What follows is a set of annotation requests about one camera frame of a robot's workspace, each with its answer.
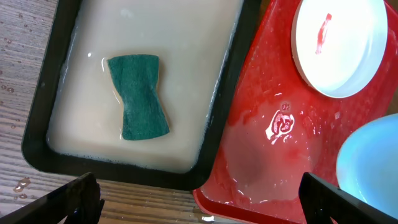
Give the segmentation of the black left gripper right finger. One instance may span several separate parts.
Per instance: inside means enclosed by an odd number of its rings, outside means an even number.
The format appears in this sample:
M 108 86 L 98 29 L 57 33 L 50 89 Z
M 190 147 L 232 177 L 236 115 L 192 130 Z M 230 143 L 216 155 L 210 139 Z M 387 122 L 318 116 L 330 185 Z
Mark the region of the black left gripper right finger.
M 302 176 L 298 196 L 308 224 L 397 224 L 397 219 L 316 175 Z

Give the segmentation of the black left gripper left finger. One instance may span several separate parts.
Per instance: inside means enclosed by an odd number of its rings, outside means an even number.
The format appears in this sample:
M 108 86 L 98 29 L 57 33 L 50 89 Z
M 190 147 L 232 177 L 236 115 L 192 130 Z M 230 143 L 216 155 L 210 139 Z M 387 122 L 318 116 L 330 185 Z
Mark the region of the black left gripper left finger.
M 1 223 L 92 223 L 100 220 L 104 200 L 94 174 L 86 173 L 4 216 Z

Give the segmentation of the light blue plate front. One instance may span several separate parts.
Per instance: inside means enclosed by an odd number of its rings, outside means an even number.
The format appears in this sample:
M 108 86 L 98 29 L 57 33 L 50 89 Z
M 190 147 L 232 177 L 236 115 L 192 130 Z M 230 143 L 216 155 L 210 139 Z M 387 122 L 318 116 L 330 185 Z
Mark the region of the light blue plate front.
M 341 190 L 397 218 L 397 115 L 371 121 L 343 143 L 336 160 Z

